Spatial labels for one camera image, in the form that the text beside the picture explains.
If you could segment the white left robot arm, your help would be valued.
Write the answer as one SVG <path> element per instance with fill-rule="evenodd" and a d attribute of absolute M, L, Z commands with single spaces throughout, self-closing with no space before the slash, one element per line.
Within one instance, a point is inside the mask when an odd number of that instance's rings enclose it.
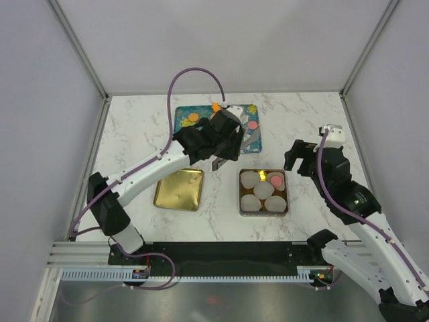
<path fill-rule="evenodd" d="M 87 201 L 105 236 L 123 249 L 123 257 L 140 264 L 147 255 L 144 239 L 133 226 L 125 207 L 145 189 L 171 173 L 216 156 L 238 160 L 245 130 L 244 110 L 231 105 L 202 118 L 196 125 L 183 127 L 169 141 L 169 146 L 155 152 L 126 170 L 109 176 L 96 172 L 89 178 Z"/>

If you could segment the metal tongs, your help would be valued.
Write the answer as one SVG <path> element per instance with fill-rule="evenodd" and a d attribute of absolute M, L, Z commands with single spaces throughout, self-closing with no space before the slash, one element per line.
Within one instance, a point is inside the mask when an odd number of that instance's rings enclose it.
<path fill-rule="evenodd" d="M 212 161 L 212 171 L 217 171 L 223 164 L 227 162 L 227 159 L 224 158 L 216 158 Z"/>

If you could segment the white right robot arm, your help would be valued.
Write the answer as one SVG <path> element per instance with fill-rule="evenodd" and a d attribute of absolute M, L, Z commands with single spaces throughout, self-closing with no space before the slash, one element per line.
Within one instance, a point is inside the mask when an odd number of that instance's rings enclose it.
<path fill-rule="evenodd" d="M 352 179 L 343 145 L 296 140 L 284 154 L 284 170 L 296 160 L 298 174 L 311 178 L 330 212 L 363 242 L 377 263 L 361 259 L 333 232 L 323 229 L 308 238 L 306 256 L 313 264 L 338 268 L 377 303 L 386 321 L 428 320 L 428 276 L 395 236 L 371 191 Z"/>

